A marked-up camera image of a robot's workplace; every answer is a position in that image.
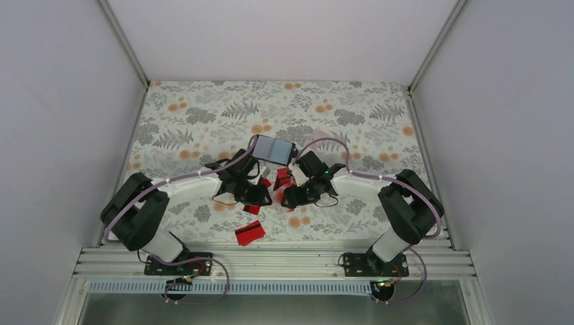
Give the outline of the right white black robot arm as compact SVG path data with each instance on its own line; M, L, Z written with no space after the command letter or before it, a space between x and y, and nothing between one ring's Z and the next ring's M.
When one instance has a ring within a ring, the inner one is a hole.
M380 201L390 228L368 249L366 265L376 276L389 271L398 254L442 231L443 205L412 170L368 175L341 163L328 166L308 152L289 166L288 173L295 183L284 190L281 205L289 209L315 204L323 195Z

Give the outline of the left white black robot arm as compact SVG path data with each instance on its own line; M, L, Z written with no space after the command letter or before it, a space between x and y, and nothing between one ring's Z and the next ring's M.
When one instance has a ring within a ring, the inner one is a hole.
M188 265L188 249L176 235L161 229L165 212L191 199L224 194L244 206L268 206L272 203L268 175L269 169L245 150L232 160L218 160L173 179L134 173L104 207L100 219L106 234L113 234L129 251L144 251L171 274L180 274Z

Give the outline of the red card black stripe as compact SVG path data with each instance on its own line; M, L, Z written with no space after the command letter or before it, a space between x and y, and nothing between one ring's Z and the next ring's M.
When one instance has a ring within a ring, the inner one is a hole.
M248 225L235 230L236 240L240 246L247 246L255 240L265 236L265 230L259 221L254 221Z

